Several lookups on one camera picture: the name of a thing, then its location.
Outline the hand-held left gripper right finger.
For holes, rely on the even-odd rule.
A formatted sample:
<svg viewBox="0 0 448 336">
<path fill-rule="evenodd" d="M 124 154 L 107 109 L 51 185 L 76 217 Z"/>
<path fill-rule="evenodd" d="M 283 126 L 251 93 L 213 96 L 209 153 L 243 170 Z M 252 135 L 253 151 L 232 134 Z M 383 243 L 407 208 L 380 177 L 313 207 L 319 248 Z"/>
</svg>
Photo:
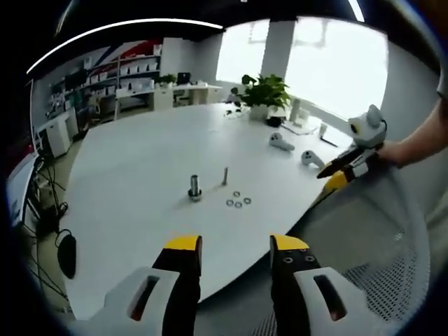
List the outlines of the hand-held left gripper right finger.
<svg viewBox="0 0 448 336">
<path fill-rule="evenodd" d="M 364 292 L 321 266 L 307 243 L 281 234 L 272 234 L 269 243 L 278 335 L 384 334 Z"/>
</svg>

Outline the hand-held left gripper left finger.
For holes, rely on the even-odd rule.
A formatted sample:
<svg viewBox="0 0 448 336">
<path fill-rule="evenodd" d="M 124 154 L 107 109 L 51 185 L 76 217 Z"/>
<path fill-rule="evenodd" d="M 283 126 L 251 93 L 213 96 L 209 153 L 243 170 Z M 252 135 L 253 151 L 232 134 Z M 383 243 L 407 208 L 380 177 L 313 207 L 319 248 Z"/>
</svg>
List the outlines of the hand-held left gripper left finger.
<svg viewBox="0 0 448 336">
<path fill-rule="evenodd" d="M 152 267 L 140 267 L 75 324 L 76 335 L 193 335 L 200 300 L 202 237 L 170 239 Z"/>
</svg>

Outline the person's right hand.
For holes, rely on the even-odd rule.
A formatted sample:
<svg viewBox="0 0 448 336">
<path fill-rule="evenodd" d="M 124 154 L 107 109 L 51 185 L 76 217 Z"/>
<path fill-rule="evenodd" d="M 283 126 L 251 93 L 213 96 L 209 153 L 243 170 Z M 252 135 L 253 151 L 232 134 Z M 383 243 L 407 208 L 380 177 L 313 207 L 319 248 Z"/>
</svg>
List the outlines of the person's right hand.
<svg viewBox="0 0 448 336">
<path fill-rule="evenodd" d="M 377 153 L 381 159 L 390 162 L 396 167 L 401 168 L 405 165 L 400 142 L 385 141 Z"/>
</svg>

